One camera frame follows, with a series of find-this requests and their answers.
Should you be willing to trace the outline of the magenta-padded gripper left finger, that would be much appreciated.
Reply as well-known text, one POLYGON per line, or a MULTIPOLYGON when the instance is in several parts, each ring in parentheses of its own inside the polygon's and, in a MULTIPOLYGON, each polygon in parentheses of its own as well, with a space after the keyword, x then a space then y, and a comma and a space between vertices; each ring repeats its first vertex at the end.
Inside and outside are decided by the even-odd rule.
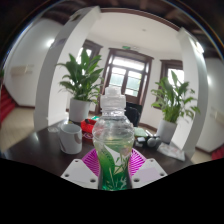
POLYGON ((82 159, 74 159, 61 177, 78 186, 97 189, 100 177, 100 164, 96 150, 92 149, 82 159))

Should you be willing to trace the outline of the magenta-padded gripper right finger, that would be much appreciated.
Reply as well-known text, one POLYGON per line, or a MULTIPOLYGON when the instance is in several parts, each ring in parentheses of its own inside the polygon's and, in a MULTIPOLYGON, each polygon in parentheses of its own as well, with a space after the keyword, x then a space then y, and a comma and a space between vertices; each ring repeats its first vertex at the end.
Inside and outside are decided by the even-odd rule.
POLYGON ((139 151, 132 149, 128 173, 133 189, 146 186, 167 175, 154 158, 146 159, 139 151))

